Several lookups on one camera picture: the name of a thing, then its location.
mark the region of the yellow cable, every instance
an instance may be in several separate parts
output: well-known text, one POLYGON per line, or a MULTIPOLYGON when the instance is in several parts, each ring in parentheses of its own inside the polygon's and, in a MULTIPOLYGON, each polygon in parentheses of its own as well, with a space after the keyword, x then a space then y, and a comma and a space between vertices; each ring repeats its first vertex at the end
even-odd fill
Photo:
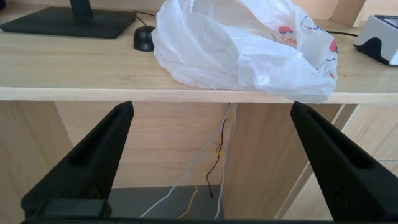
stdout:
POLYGON ((207 170, 207 168, 210 166, 210 164, 212 164, 212 163, 214 163, 214 161, 216 161, 217 156, 220 156, 220 155, 224 154, 224 152, 215 152, 215 151, 212 151, 212 150, 209 150, 209 149, 208 149, 208 151, 214 153, 215 156, 214 156, 214 158, 213 158, 210 162, 208 162, 208 163, 206 164, 206 166, 205 166, 205 167, 199 172, 199 174, 193 179, 193 184, 195 185, 195 191, 194 191, 194 193, 193 193, 192 196, 191 196, 191 201, 189 201, 189 205, 188 205, 187 210, 186 210, 184 213, 182 213, 181 215, 179 215, 177 218, 182 218, 182 217, 183 217, 184 215, 186 215, 186 214, 189 212, 189 210, 191 209, 191 205, 192 205, 193 199, 195 198, 195 196, 196 196, 196 194, 197 194, 197 192, 198 192, 198 186, 197 186, 197 180, 198 180, 198 178, 199 178, 201 175, 203 175, 203 173, 207 170))

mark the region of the black computer mouse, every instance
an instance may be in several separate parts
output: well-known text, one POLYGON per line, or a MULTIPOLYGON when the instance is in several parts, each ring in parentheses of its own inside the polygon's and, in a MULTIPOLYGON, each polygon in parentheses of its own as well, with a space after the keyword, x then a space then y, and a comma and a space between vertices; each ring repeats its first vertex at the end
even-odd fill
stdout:
POLYGON ((152 41, 153 26, 138 27, 134 33, 134 48, 143 52, 154 51, 154 43, 152 41))

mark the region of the wire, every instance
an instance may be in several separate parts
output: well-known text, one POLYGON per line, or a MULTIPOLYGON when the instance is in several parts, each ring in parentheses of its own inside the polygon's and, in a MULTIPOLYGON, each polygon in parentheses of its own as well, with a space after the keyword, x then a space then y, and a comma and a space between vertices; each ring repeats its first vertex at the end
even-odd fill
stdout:
POLYGON ((224 160, 224 167, 223 167, 223 181, 221 182, 221 190, 220 190, 220 195, 218 196, 218 205, 217 205, 217 213, 216 216, 214 216, 214 219, 217 218, 218 214, 220 214, 220 205, 221 205, 221 196, 223 194, 223 190, 224 190, 224 181, 225 181, 225 167, 226 167, 226 160, 227 160, 227 156, 228 156, 228 146, 229 146, 229 142, 231 141, 232 136, 235 133, 235 127, 236 127, 236 113, 238 110, 238 104, 236 104, 235 106, 235 114, 234 114, 234 125, 232 128, 232 132, 229 135, 228 138, 228 142, 226 143, 226 148, 225 148, 225 160, 224 160))
POLYGON ((345 32, 337 32, 337 31, 327 31, 329 34, 340 34, 340 35, 349 35, 352 37, 358 37, 357 34, 350 34, 350 33, 345 33, 345 32))
POLYGON ((141 14, 145 14, 145 15, 150 15, 150 16, 154 16, 154 17, 156 17, 156 15, 153 15, 153 14, 151 14, 151 13, 147 13, 147 12, 140 12, 140 11, 137 11, 137 10, 134 10, 134 12, 137 12, 137 13, 141 13, 141 14))
POLYGON ((211 191, 211 186, 210 186, 210 182, 209 182, 209 174, 214 170, 214 168, 217 166, 218 161, 220 160, 220 151, 221 148, 223 147, 223 143, 224 143, 224 126, 225 126, 225 121, 223 123, 223 129, 221 130, 221 144, 220 147, 218 148, 218 157, 217 157, 217 161, 214 163, 214 166, 211 168, 211 170, 207 173, 206 175, 206 180, 207 180, 207 185, 209 186, 209 191, 210 191, 210 197, 213 198, 213 192, 211 191))
MULTIPOLYGON (((227 112, 226 112, 226 114, 225 114, 225 116, 224 116, 223 122, 226 120, 226 117, 227 117, 227 115, 228 115, 228 113, 229 113, 230 110, 231 110, 231 106, 228 108, 228 110, 227 110, 227 112)), ((181 176, 181 178, 178 180, 178 182, 170 189, 170 191, 168 192, 168 194, 167 194, 165 197, 161 198, 159 201, 157 201, 153 206, 151 206, 151 208, 149 208, 148 210, 146 210, 146 212, 144 212, 144 213, 140 216, 140 218, 144 217, 146 214, 148 214, 148 212, 150 212, 150 211, 151 211, 154 207, 156 207, 160 202, 163 202, 165 199, 167 199, 167 198, 171 195, 171 193, 172 193, 173 190, 176 188, 176 186, 182 181, 182 179, 184 179, 184 178, 187 176, 187 174, 188 174, 189 171, 191 170, 192 165, 193 165, 193 163, 195 162, 195 160, 196 160, 196 159, 198 158, 198 156, 200 156, 200 155, 203 153, 203 151, 207 148, 207 145, 209 145, 209 143, 211 142, 211 140, 213 140, 214 136, 215 136, 216 133, 221 129, 221 127, 222 127, 222 125, 220 125, 219 128, 216 129, 216 130, 213 132, 213 134, 211 134, 211 136, 210 136, 209 139, 207 140, 206 144, 205 144, 205 145, 202 147, 202 149, 200 149, 200 151, 192 158, 191 163, 190 163, 189 166, 188 166, 188 169, 187 169, 187 170, 185 171, 185 173, 181 176)))
POLYGON ((137 15, 136 15, 137 19, 139 19, 145 26, 147 25, 144 21, 142 21, 142 19, 140 19, 137 15))
POLYGON ((207 170, 207 168, 210 166, 210 164, 213 163, 213 162, 216 160, 217 157, 220 158, 220 154, 222 154, 222 152, 213 152, 213 151, 210 151, 210 152, 215 153, 215 156, 214 156, 214 158, 213 158, 210 162, 208 162, 208 163, 206 164, 206 166, 205 166, 205 167, 199 172, 199 174, 193 179, 193 184, 194 184, 194 186, 195 186, 195 191, 194 191, 194 193, 193 193, 192 196, 191 196, 191 200, 189 201, 188 208, 186 209, 185 212, 183 212, 181 215, 179 215, 179 216, 177 217, 177 219, 178 219, 178 218, 182 218, 182 217, 183 217, 184 215, 186 215, 186 214, 189 212, 189 210, 191 209, 191 205, 192 205, 193 199, 195 198, 195 196, 196 196, 196 194, 197 194, 197 192, 198 192, 198 183, 197 183, 198 178, 199 178, 200 176, 202 176, 202 174, 207 170))

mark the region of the plastic bag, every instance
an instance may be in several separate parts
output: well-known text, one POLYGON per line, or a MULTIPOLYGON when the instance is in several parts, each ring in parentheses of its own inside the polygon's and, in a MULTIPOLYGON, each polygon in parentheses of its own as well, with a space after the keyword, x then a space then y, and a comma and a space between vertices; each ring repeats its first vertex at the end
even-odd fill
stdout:
POLYGON ((320 103, 336 86, 336 40, 290 0, 166 0, 152 33, 174 79, 320 103))

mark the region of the monitor base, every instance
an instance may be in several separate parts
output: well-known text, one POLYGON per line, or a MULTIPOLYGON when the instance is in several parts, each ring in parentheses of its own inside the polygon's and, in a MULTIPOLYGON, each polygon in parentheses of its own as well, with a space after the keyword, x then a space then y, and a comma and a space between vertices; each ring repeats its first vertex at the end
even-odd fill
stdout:
POLYGON ((0 25, 4 32, 115 39, 136 20, 135 12, 93 10, 78 19, 67 7, 48 7, 0 25))

